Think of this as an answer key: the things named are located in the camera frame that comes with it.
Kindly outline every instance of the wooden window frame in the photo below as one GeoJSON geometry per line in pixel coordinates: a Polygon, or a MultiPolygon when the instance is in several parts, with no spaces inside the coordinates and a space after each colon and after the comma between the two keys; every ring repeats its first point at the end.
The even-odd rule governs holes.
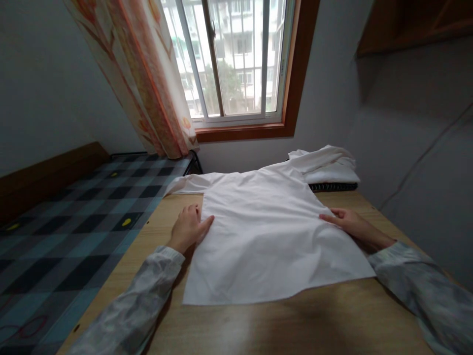
{"type": "Polygon", "coordinates": [[[196,129],[200,143],[293,137],[320,0],[296,0],[282,108],[282,122],[196,129]]]}

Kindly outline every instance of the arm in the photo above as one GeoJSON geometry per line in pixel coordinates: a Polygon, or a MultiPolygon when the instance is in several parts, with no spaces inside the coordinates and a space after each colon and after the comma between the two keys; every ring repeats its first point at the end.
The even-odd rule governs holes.
{"type": "Polygon", "coordinates": [[[332,209],[320,218],[341,227],[365,249],[378,280],[417,317],[436,354],[473,354],[473,295],[452,283],[428,256],[396,242],[358,214],[332,209]]]}
{"type": "Polygon", "coordinates": [[[110,303],[69,350],[75,354],[140,354],[184,262],[184,252],[203,238],[214,216],[200,223],[197,205],[185,207],[167,246],[148,256],[128,289],[110,303]]]}

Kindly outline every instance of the gray patterned sleeve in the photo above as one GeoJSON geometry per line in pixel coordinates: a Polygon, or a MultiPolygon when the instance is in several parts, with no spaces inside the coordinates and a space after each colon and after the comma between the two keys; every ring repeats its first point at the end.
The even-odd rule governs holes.
{"type": "Polygon", "coordinates": [[[153,334],[184,259],[174,249],[156,248],[128,289],[90,324],[68,354],[140,354],[153,334]]]}
{"type": "Polygon", "coordinates": [[[417,317],[436,354],[473,354],[473,295],[428,256],[397,242],[368,257],[379,281],[417,317]]]}

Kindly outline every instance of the desk surface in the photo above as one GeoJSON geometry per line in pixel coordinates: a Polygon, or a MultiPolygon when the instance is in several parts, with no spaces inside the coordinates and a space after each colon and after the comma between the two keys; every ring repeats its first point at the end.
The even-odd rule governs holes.
{"type": "MultiPolygon", "coordinates": [[[[357,211],[391,237],[415,246],[359,193],[316,196],[328,207],[357,211]]],[[[58,354],[65,354],[100,311],[125,291],[148,254],[168,241],[182,208],[192,203],[201,204],[202,195],[162,200],[58,354]]],[[[433,354],[414,316],[375,279],[313,288],[275,302],[187,306],[182,297],[188,261],[160,315],[149,354],[433,354]]]]}

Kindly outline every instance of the blue plaid blanket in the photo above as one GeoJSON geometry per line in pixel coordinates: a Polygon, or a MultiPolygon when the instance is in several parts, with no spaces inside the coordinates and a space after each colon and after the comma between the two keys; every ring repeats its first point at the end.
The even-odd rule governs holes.
{"type": "Polygon", "coordinates": [[[0,230],[0,355],[56,353],[190,162],[116,157],[0,230]]]}

